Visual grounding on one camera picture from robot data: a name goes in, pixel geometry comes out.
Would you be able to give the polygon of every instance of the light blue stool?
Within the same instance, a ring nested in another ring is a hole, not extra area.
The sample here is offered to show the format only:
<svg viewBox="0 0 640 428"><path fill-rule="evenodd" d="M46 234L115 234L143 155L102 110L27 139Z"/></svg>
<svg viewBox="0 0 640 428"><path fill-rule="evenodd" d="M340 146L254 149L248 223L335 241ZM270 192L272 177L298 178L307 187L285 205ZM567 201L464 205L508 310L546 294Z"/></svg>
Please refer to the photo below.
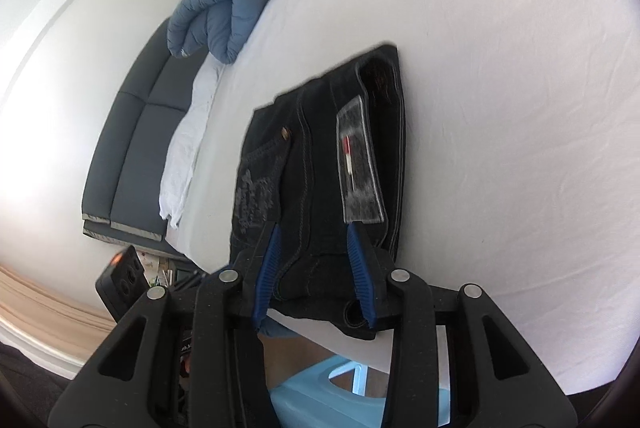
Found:
<svg viewBox="0 0 640 428"><path fill-rule="evenodd" d="M330 380L354 370L348 392ZM271 391L282 428L380 428L384 398L364 397L367 367L333 356L299 372ZM438 426L449 422L449 391L438 391Z"/></svg>

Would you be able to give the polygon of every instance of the triangular cutout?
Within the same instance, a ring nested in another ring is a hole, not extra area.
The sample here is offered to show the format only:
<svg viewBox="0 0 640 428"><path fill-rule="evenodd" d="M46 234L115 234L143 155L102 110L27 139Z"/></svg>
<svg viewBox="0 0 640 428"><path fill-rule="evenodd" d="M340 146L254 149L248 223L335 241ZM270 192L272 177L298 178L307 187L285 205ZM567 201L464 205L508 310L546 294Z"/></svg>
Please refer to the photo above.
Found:
<svg viewBox="0 0 640 428"><path fill-rule="evenodd" d="M484 333L489 343L495 378L502 381L527 374L529 366L504 333L500 331L494 320L485 316L482 318L482 325L484 325Z"/></svg>
<svg viewBox="0 0 640 428"><path fill-rule="evenodd" d="M145 332L146 319L138 318L129 326L109 355L100 364L98 372L103 376L130 381L136 369L138 352Z"/></svg>

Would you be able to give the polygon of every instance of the rolled blue blanket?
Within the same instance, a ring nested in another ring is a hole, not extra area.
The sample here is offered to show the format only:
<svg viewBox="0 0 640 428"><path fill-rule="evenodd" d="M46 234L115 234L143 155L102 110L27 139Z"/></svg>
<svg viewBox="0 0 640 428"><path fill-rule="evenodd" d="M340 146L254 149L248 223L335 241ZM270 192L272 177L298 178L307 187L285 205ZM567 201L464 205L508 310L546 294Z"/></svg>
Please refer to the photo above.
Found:
<svg viewBox="0 0 640 428"><path fill-rule="evenodd" d="M268 0L182 0L169 19L167 45L174 56L201 46L220 62L233 63Z"/></svg>

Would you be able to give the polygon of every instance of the white cloth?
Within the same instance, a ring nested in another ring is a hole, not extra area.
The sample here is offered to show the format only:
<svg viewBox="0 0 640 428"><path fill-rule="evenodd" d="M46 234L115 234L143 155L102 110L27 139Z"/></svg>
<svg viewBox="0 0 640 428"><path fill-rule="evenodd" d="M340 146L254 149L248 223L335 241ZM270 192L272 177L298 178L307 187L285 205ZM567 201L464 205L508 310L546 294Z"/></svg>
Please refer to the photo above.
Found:
<svg viewBox="0 0 640 428"><path fill-rule="evenodd" d="M168 218L172 228L177 228L182 217L198 149L224 67L211 53L207 54L193 80L189 110L176 127L169 143L160 180L159 202L160 216Z"/></svg>
<svg viewBox="0 0 640 428"><path fill-rule="evenodd" d="M178 247L225 264L253 109L382 41L406 101L398 264L481 285L565 392L614 379L640 334L639 0L271 0L225 71ZM388 336L284 323L388 369Z"/></svg>

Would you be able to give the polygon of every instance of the silver screw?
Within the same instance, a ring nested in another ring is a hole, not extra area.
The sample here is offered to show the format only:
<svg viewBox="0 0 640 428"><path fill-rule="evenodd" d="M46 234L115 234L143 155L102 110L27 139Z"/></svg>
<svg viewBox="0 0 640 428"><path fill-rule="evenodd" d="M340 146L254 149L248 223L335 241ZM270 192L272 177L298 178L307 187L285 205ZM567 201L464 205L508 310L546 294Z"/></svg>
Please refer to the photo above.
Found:
<svg viewBox="0 0 640 428"><path fill-rule="evenodd" d="M482 296L482 289L480 289L476 284L470 283L469 285L465 285L465 294L469 298L479 298Z"/></svg>
<svg viewBox="0 0 640 428"><path fill-rule="evenodd" d="M238 272L235 269L225 269L220 273L219 278L226 283L235 282L238 279Z"/></svg>
<svg viewBox="0 0 640 428"><path fill-rule="evenodd" d="M406 282L409 278L411 278L411 275L404 269L394 269L391 272L391 280L395 280L396 282Z"/></svg>
<svg viewBox="0 0 640 428"><path fill-rule="evenodd" d="M165 292L166 291L164 290L164 287L162 287L161 285L156 285L149 289L149 291L146 292L146 295L151 300L158 300L164 296Z"/></svg>

